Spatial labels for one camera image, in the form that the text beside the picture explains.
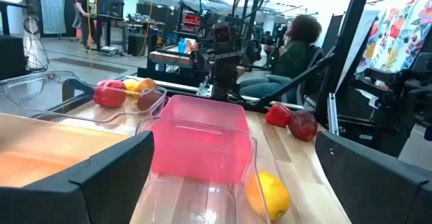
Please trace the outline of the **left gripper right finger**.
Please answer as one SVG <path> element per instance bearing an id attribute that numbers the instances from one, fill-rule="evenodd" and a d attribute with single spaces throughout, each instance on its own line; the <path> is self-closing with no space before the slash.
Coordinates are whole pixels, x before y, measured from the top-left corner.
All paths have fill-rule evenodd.
<path id="1" fill-rule="evenodd" d="M 431 172 L 330 132 L 315 152 L 352 223 L 431 224 Z"/>

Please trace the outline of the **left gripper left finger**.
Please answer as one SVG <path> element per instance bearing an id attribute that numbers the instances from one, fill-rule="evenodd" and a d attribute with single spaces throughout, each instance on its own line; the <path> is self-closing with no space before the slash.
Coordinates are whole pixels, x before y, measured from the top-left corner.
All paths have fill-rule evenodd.
<path id="1" fill-rule="evenodd" d="M 22 188 L 1 188 L 2 223 L 129 223 L 155 151 L 144 131 Z"/>

